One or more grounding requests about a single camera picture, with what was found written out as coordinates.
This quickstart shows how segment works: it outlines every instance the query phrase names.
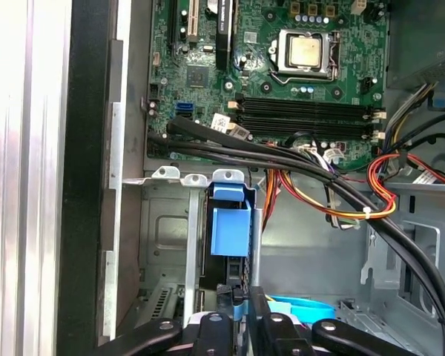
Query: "cpu socket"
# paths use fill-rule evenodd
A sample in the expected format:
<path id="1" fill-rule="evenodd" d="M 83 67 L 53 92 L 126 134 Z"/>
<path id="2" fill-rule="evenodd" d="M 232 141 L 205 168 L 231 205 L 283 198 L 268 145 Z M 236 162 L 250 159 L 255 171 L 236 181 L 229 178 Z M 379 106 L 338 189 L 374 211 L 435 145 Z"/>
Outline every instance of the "cpu socket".
<path id="1" fill-rule="evenodd" d="M 281 30 L 268 49 L 276 68 L 271 75 L 281 84 L 295 79 L 332 82 L 338 75 L 339 44 L 339 32 Z M 291 77 L 282 81 L 278 74 Z"/>

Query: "blue sata port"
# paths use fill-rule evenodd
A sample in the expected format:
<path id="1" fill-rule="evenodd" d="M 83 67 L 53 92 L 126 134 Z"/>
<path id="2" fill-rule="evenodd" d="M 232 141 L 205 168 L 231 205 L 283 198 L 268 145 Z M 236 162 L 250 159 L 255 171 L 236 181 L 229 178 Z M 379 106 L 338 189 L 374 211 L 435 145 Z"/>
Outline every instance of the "blue sata port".
<path id="1" fill-rule="evenodd" d="M 192 113 L 194 111 L 194 104 L 192 102 L 178 102 L 175 105 L 177 113 Z"/>

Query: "motherboard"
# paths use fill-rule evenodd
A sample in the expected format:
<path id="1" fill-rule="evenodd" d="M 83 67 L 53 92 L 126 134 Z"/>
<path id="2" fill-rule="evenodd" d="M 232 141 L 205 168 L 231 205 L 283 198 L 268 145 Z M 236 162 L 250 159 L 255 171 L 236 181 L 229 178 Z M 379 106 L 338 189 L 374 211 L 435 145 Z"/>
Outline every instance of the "motherboard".
<path id="1" fill-rule="evenodd" d="M 155 0 L 148 130 L 177 136 L 179 115 L 253 142 L 302 133 L 297 147 L 316 136 L 340 167 L 361 166 L 385 119 L 387 12 L 383 0 Z"/>

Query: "blue drive bracket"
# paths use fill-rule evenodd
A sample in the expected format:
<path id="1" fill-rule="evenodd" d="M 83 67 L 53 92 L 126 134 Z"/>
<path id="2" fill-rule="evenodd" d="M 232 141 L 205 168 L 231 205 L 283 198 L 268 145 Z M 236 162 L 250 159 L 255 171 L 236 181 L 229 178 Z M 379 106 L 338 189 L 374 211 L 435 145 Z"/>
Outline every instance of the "blue drive bracket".
<path id="1" fill-rule="evenodd" d="M 251 203 L 242 184 L 214 183 L 213 199 L 240 202 L 240 208 L 214 208 L 211 254 L 247 257 L 251 239 Z"/>

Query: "expansion slot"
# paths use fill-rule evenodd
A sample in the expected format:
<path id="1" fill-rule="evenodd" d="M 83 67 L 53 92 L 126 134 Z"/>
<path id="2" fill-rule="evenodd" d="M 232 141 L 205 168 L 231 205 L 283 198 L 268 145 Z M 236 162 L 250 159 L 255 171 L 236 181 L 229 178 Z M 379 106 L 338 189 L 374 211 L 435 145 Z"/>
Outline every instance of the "expansion slot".
<path id="1" fill-rule="evenodd" d="M 310 120 L 362 120 L 381 119 L 382 112 L 371 107 L 329 102 L 302 102 L 283 99 L 251 98 L 236 94 L 236 102 L 229 102 L 229 108 L 238 113 L 256 117 L 291 117 Z"/>
<path id="2" fill-rule="evenodd" d="M 198 42 L 198 16 L 200 14 L 200 0 L 190 0 L 188 16 L 188 41 Z"/>
<path id="3" fill-rule="evenodd" d="M 374 126 L 352 123 L 339 124 L 326 121 L 304 119 L 238 116 L 237 123 L 254 136 L 289 136 L 297 131 L 305 131 L 324 139 L 371 139 Z"/>
<path id="4" fill-rule="evenodd" d="M 174 54 L 174 47 L 177 41 L 177 21 L 178 21 L 178 0 L 168 0 L 167 46 L 172 55 Z"/>

